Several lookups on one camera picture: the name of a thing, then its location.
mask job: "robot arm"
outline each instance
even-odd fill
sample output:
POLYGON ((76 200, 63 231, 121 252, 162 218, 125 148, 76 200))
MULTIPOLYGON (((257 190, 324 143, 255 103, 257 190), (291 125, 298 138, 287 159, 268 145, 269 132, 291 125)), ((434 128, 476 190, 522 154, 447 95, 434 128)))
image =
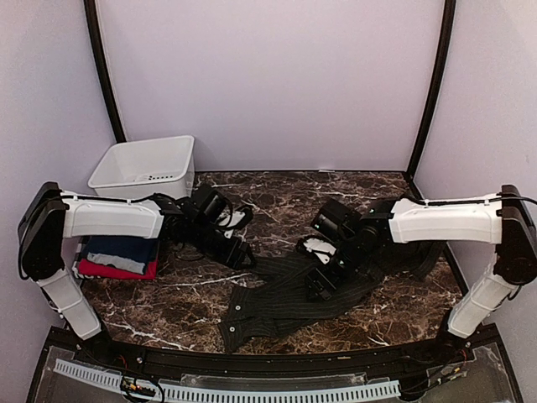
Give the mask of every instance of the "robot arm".
POLYGON ((329 201, 312 226, 338 246, 327 264, 306 276, 310 292, 330 298, 341 281, 360 271, 374 249, 421 240, 469 240, 496 244, 481 278, 450 312, 447 331, 467 338, 518 287, 537 277, 537 238, 514 186, 483 197, 417 201, 379 200, 360 215, 329 201))
MULTIPOLYGON (((129 201, 80 196, 48 182, 18 226, 19 271, 22 274, 23 270, 41 287, 76 335, 87 340, 104 329, 65 268, 61 258, 63 238, 122 235, 188 242, 206 256, 238 269, 248 259, 253 264, 254 259, 247 243, 224 234, 231 228, 218 224, 217 219, 228 205, 227 199, 209 186, 202 186, 192 197, 178 201, 158 194, 129 201)), ((247 209, 239 215, 242 219, 234 229, 242 228, 252 218, 247 209)))

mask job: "red folded cloth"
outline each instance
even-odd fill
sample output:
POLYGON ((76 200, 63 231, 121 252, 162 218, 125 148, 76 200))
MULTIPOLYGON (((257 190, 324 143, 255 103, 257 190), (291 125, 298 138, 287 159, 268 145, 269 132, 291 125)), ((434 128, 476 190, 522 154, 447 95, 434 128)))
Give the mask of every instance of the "red folded cloth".
POLYGON ((78 273, 80 275, 98 275, 101 277, 120 280, 153 280, 157 275, 157 260, 147 264, 144 275, 137 275, 136 273, 131 273, 130 271, 92 263, 89 260, 83 259, 78 264, 78 273))

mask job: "white laundry basket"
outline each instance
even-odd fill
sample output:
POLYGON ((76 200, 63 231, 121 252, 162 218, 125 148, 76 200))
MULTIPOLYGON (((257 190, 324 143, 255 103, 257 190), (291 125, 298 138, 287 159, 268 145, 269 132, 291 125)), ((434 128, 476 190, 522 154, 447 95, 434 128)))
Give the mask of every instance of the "white laundry basket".
POLYGON ((194 183, 194 138, 168 137, 113 145, 88 186, 97 195, 136 199, 153 193, 190 196, 194 183))

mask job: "brown marble surface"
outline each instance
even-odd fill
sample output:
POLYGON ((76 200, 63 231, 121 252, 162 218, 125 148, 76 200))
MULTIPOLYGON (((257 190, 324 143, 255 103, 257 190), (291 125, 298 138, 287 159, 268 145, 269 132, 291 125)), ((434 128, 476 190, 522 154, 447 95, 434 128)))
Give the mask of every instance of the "brown marble surface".
MULTIPOLYGON (((203 173, 198 183, 218 186, 233 204, 250 204, 253 221, 241 231, 257 255, 277 256, 315 233, 309 224, 329 197, 363 212, 369 201, 400 196, 401 174, 367 172, 203 173)), ((208 259, 186 262, 195 250, 164 245, 156 280, 99 279, 83 290, 112 336, 145 346, 222 353, 216 327, 234 285, 262 284, 208 259)), ((318 322, 286 338, 255 338, 239 353, 328 353, 376 348, 435 336, 446 309, 461 298, 442 259, 424 282, 407 274, 388 277, 346 315, 318 322)))

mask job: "white wall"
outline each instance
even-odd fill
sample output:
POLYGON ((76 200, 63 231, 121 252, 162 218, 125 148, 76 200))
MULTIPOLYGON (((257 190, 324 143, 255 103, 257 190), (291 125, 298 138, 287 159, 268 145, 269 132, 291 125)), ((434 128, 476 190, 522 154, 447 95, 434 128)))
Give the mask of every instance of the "white wall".
POLYGON ((44 181, 88 191, 113 134, 81 0, 0 2, 0 54, 0 401, 18 403, 59 323, 18 278, 18 220, 44 181))
POLYGON ((404 170, 442 0, 100 0, 130 139, 199 170, 404 170))
MULTIPOLYGON (((458 2, 438 108, 416 178, 427 197, 478 196, 513 183, 537 197, 537 3, 458 2)), ((537 209, 531 211, 537 218, 537 209)), ((489 246, 454 245, 471 284, 489 246)), ((537 396, 537 284, 493 315, 526 401, 537 396)))

